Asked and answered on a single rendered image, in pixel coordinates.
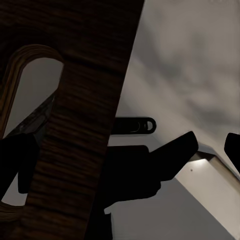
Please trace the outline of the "cutting board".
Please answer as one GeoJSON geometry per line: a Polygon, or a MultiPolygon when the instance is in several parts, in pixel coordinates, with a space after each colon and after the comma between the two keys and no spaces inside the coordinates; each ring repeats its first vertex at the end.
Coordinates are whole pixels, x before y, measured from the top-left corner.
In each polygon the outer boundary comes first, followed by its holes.
{"type": "Polygon", "coordinates": [[[0,0],[0,87],[25,45],[64,66],[22,215],[0,240],[84,240],[145,0],[0,0]]]}

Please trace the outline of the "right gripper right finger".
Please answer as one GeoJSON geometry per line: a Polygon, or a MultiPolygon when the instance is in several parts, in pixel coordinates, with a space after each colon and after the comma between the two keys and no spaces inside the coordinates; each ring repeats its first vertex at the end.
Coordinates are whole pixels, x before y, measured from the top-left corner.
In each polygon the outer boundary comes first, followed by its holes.
{"type": "Polygon", "coordinates": [[[240,173],[240,134],[229,133],[223,150],[240,173]]]}

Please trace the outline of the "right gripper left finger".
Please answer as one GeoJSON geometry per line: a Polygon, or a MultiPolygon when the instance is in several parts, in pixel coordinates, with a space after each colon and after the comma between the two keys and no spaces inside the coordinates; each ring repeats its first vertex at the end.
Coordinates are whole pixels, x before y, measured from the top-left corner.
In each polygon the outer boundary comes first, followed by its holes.
{"type": "Polygon", "coordinates": [[[0,202],[30,152],[26,133],[0,140],[0,202]]]}

